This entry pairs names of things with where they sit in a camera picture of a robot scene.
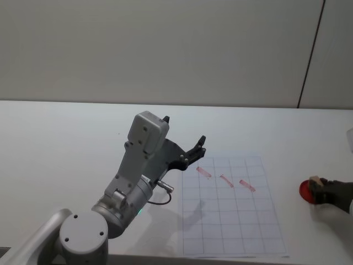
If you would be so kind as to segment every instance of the red mark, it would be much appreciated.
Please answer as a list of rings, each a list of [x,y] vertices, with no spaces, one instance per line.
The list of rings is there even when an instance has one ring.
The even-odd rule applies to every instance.
[[[201,167],[197,167],[196,170],[199,171],[199,172],[200,172],[202,175],[204,175],[206,178],[212,177],[211,174],[209,174],[206,170],[204,170],[204,169],[201,168]]]
[[[223,174],[220,175],[220,178],[224,179],[231,188],[234,188],[233,183],[230,182]]]
[[[241,185],[243,185],[244,187],[247,187],[248,189],[250,189],[252,192],[255,191],[255,188],[253,186],[251,186],[248,182],[241,180],[241,181],[239,181],[239,183]]]

